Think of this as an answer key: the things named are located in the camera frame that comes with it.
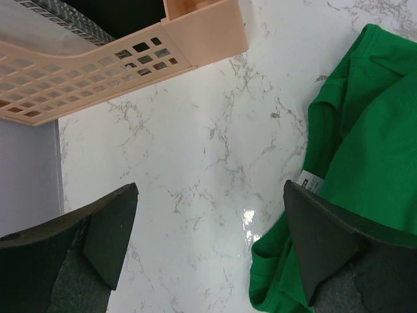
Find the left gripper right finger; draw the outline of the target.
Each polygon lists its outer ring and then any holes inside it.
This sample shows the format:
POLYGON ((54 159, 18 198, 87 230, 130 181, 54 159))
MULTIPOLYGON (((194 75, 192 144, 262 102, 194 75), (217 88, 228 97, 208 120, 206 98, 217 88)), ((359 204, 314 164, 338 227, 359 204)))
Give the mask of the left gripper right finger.
POLYGON ((376 223, 292 181, 285 213, 315 312, 415 312, 416 236, 376 223))

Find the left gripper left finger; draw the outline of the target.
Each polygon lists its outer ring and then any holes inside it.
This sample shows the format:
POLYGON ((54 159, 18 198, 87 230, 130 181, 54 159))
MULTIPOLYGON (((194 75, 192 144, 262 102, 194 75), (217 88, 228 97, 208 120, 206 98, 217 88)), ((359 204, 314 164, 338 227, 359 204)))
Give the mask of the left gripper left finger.
POLYGON ((134 225, 136 184, 1 238, 2 312, 106 312, 134 225))

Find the green t shirt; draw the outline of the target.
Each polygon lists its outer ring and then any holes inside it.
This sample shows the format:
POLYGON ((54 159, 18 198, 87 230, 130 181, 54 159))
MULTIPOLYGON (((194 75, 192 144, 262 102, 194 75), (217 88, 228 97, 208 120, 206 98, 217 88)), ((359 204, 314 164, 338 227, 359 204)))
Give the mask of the green t shirt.
MULTIPOLYGON (((308 108, 297 185, 416 236, 416 43, 366 25, 308 108)), ((261 312, 306 301, 285 209, 252 246, 248 297, 261 312)))

